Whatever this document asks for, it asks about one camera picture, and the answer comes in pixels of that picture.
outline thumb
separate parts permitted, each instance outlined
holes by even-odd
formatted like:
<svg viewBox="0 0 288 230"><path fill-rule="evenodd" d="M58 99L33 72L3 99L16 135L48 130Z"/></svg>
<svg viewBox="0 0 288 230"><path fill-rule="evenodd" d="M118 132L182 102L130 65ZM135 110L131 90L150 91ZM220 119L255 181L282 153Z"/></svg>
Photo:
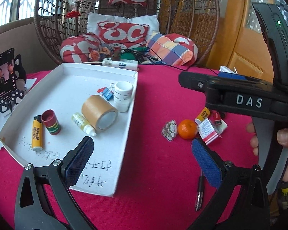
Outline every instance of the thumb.
<svg viewBox="0 0 288 230"><path fill-rule="evenodd" d="M277 141L283 147L288 148L288 128L282 129L277 132Z"/></svg>

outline wicker chair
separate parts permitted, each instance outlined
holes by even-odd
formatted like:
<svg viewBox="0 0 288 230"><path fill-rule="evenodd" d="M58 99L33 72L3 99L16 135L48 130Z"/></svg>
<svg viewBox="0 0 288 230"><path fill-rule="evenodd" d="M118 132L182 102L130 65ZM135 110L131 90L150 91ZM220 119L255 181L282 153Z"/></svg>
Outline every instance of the wicker chair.
<svg viewBox="0 0 288 230"><path fill-rule="evenodd" d="M37 36L47 54L61 64L60 45L70 36L87 33L88 14L132 18L157 15L162 34L177 33L194 41L202 63L214 44L219 25L218 0L148 0L145 9L139 5L108 5L108 0L83 0L77 4L79 18L65 18L71 7L67 0L36 0L34 23Z"/></svg>

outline wooden door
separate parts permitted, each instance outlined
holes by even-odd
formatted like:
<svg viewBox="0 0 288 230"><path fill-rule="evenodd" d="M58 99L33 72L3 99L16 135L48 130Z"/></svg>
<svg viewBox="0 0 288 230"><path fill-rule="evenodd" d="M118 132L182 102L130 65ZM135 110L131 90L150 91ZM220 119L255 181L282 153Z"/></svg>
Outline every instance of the wooden door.
<svg viewBox="0 0 288 230"><path fill-rule="evenodd" d="M236 68L239 74L272 81L271 57L252 2L278 5L288 25L288 6L284 0L228 0L224 24L208 66L228 66L231 70Z"/></svg>

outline finger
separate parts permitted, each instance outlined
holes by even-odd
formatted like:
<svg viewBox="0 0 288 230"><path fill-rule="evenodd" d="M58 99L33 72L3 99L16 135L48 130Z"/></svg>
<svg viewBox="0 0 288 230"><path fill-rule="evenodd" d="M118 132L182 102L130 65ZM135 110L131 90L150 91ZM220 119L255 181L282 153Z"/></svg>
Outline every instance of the finger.
<svg viewBox="0 0 288 230"><path fill-rule="evenodd" d="M258 148L258 138L257 136L253 136L250 140L250 145L252 148Z"/></svg>
<svg viewBox="0 0 288 230"><path fill-rule="evenodd" d="M255 156L258 156L259 149L258 148L254 148L253 149L253 153L254 153Z"/></svg>
<svg viewBox="0 0 288 230"><path fill-rule="evenodd" d="M288 148L288 128L277 132L277 141L284 147Z"/></svg>
<svg viewBox="0 0 288 230"><path fill-rule="evenodd" d="M246 131L247 131L248 133L255 133L254 124L253 124L253 123L249 123L249 124L246 126Z"/></svg>

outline screw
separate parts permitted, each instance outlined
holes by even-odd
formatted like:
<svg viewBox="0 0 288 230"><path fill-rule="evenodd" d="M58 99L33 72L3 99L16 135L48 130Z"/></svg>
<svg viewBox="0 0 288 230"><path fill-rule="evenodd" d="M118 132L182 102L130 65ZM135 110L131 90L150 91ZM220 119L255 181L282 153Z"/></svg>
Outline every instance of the screw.
<svg viewBox="0 0 288 230"><path fill-rule="evenodd" d="M257 170L257 171L261 171L261 168L259 165L254 165L254 169Z"/></svg>
<svg viewBox="0 0 288 230"><path fill-rule="evenodd" d="M31 169L31 167L32 167L32 164L28 163L28 164L25 166L25 169L26 169L26 170L29 170L29 169Z"/></svg>
<svg viewBox="0 0 288 230"><path fill-rule="evenodd" d="M225 161L227 167L232 167L233 163L231 161Z"/></svg>
<svg viewBox="0 0 288 230"><path fill-rule="evenodd" d="M60 163L61 163L61 160L57 159L57 160L54 160L52 164L54 166L58 166L58 165L60 165Z"/></svg>

